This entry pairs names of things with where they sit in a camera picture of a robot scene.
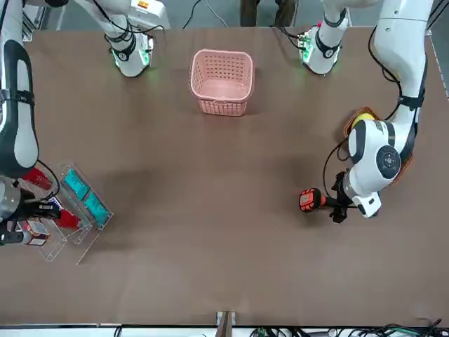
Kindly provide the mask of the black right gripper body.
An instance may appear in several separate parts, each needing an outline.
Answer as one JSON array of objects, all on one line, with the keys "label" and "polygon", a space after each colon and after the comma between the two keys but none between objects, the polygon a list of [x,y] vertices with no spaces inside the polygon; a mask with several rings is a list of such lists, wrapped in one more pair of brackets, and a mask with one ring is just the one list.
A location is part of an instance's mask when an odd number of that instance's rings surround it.
[{"label": "black right gripper body", "polygon": [[57,204],[47,201],[20,202],[13,214],[15,220],[30,218],[45,218],[54,220],[61,217],[61,210]]}]

